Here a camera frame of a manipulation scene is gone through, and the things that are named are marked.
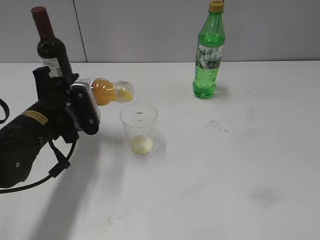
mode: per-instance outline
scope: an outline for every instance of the orange juice bottle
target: orange juice bottle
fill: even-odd
[[[76,82],[89,84],[98,106],[107,105],[111,101],[125,103],[134,98],[134,88],[128,81],[110,82],[104,78],[83,78]]]

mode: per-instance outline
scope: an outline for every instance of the yellow warning label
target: yellow warning label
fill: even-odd
[[[42,125],[45,125],[49,121],[49,119],[45,115],[37,111],[27,110],[27,111],[24,111],[22,115],[33,118],[34,120],[37,120]]]

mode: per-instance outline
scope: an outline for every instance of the green bottle label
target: green bottle label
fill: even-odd
[[[220,66],[223,45],[207,47],[198,44],[195,65],[202,69],[217,69]]]

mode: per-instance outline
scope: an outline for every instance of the wine bottle label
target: wine bottle label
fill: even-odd
[[[91,87],[94,80],[96,80],[96,78],[80,78],[76,80],[76,82],[86,83],[86,84],[89,84],[89,86]]]
[[[50,68],[49,76],[50,78],[62,77],[62,71],[58,62],[58,59],[55,58],[42,58],[40,57],[42,66],[48,66]]]
[[[216,69],[220,66],[224,46],[207,47],[198,44],[195,65],[202,69]]]

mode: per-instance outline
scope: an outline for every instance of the wine bottle cap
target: wine bottle cap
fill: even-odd
[[[225,3],[223,1],[212,1],[209,5],[209,12],[213,14],[221,14],[224,12]]]
[[[54,37],[54,32],[46,8],[43,6],[36,6],[31,9],[31,13],[40,38],[52,39]]]

